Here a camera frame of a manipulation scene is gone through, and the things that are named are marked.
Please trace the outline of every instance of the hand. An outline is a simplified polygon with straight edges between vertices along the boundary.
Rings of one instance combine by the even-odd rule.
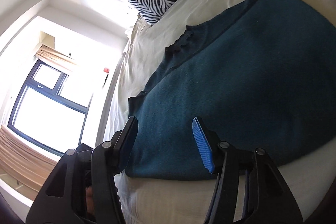
[[[86,209],[91,215],[95,215],[95,208],[93,206],[92,186],[86,188]]]

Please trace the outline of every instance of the window pane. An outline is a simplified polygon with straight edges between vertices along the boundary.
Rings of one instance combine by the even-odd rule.
[[[14,127],[44,145],[65,152],[78,146],[84,117],[85,114],[28,88]]]
[[[88,83],[87,77],[68,76],[59,95],[87,107],[92,96],[91,83]]]
[[[33,79],[53,90],[60,75],[58,70],[42,64]]]

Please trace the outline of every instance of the mattress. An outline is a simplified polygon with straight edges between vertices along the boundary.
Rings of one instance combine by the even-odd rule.
[[[105,140],[124,127],[128,98],[136,96],[162,61],[164,48],[173,44],[186,25],[197,25],[243,0],[178,0],[163,18],[137,32],[127,45],[125,60],[113,95]],[[336,0],[303,0],[336,26]],[[336,176],[336,139],[313,153],[279,167],[306,219],[318,206]],[[167,181],[115,177],[127,223],[203,223],[215,181]],[[239,219],[244,198],[240,178],[236,209]]]

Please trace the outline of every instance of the wrinkled sheet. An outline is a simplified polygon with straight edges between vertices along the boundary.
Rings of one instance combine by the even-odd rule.
[[[186,25],[197,25],[244,0],[178,0],[163,18],[148,27],[138,22],[138,32],[127,45],[112,99],[105,140],[124,127],[129,97],[136,96],[162,61],[164,48],[173,44]],[[336,0],[303,0],[336,26]],[[315,152],[280,167],[304,219],[318,206],[336,176],[336,140]],[[203,223],[214,181],[179,182],[116,176],[127,223]],[[240,185],[236,217],[242,210],[244,187]]]

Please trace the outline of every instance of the blue ridged pad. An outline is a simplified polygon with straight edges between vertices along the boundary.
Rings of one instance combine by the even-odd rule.
[[[208,141],[204,136],[203,129],[197,122],[197,119],[193,119],[193,134],[198,147],[198,151],[201,155],[203,165],[210,173],[213,173],[215,170],[215,165],[213,163],[212,151]]]

